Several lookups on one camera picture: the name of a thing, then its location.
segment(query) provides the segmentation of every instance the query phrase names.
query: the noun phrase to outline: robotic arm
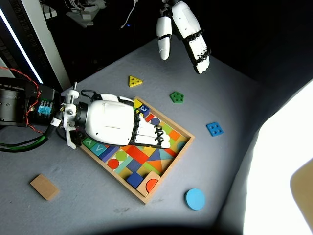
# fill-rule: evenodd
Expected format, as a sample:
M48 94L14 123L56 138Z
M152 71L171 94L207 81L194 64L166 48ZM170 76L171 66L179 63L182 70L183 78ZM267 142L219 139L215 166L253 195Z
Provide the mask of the robotic arm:
M209 51L203 39L199 22L186 3L181 0L162 0L164 8L156 24L159 53L163 60L170 55L172 24L183 39L197 73L203 73L210 64Z
M73 104L74 99L79 97L75 83L74 89L67 95L69 103L63 106L63 127L69 147L76 148L70 131L77 127L84 128L91 139L104 144L170 147L170 137L163 132L162 127L147 123L137 114L131 99L112 94L97 94L91 90L82 90L81 94L90 98L90 105L83 102Z

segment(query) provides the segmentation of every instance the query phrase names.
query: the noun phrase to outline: green circle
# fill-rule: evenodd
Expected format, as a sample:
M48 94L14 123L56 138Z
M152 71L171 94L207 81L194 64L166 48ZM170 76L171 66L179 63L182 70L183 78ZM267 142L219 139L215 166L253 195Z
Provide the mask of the green circle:
M119 151L116 153L116 159L118 159L119 161L125 161L127 158L127 153L125 153L124 151Z

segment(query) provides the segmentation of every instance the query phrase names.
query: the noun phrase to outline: wooden frame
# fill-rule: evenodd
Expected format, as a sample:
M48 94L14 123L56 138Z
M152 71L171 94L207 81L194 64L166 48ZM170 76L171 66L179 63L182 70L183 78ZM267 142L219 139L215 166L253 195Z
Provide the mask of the wooden frame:
M125 186L130 192L132 192L140 201L142 201L144 204L146 204L151 197L153 196L154 192L157 190L157 188L162 184L164 179L167 177L167 175L170 173L170 171L173 169L173 167L176 165L178 160L182 157L186 149L189 147L189 145L194 140L194 136L190 134L188 131L186 131L184 128L173 122L171 119L169 119L167 116L165 116L163 113L152 107L150 104L148 104L146 101L139 97L135 97L134 99L138 99L141 103L145 104L150 108L150 113L160 118L162 121L164 121L166 124L169 124L171 127L173 127L175 130L177 130L179 133L184 135L188 141L185 144L185 146L182 148L182 150L177 154L177 156L174 158L172 163L168 166L168 168L165 170L165 172L162 174L161 178L159 179L156 186L151 190L151 192L148 194L147 197L144 197L140 192L138 192L135 188L133 188L131 185L129 185L123 178L121 178L116 172L114 172L111 168L107 166L105 162L103 162L101 159L99 159L92 151L90 151L87 147L84 145L81 146L81 149L86 152L90 157L92 157L97 163L99 163L108 173L110 173L114 178L116 178L123 186Z

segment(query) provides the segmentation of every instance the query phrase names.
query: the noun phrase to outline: table surface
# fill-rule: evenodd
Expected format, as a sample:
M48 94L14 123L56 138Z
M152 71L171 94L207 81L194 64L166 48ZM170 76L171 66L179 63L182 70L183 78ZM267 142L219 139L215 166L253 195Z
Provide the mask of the table surface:
M247 76L213 57L210 60L209 70L196 74L182 42L174 38L170 58L162 61L153 40L77 86L79 91L137 95L195 136L147 205L84 152L72 150L53 135L30 152L1 152L0 234L93 234L161 224L210 226L241 163L245 147L241 139L248 131L249 110L259 89ZM143 80L143 85L129 88L129 75ZM183 104L171 101L173 91L184 94ZM89 102L83 96L79 101ZM224 134L211 137L206 125L212 122L218 122ZM35 136L30 128L0 131L1 142L6 143ZM41 173L60 190L51 201L29 184ZM204 209L186 206L184 193L191 188L205 193Z

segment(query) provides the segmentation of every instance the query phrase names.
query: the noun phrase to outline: blue triangle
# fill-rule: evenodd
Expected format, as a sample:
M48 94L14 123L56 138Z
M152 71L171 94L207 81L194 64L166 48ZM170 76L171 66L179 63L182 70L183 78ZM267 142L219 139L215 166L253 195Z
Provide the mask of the blue triangle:
M162 160L173 158L173 156L169 154L168 152L166 152L164 149L160 149L160 156Z
M160 150L159 149L156 149L153 152L153 154L151 154L151 156L148 159L148 161L153 161L153 160L161 160Z

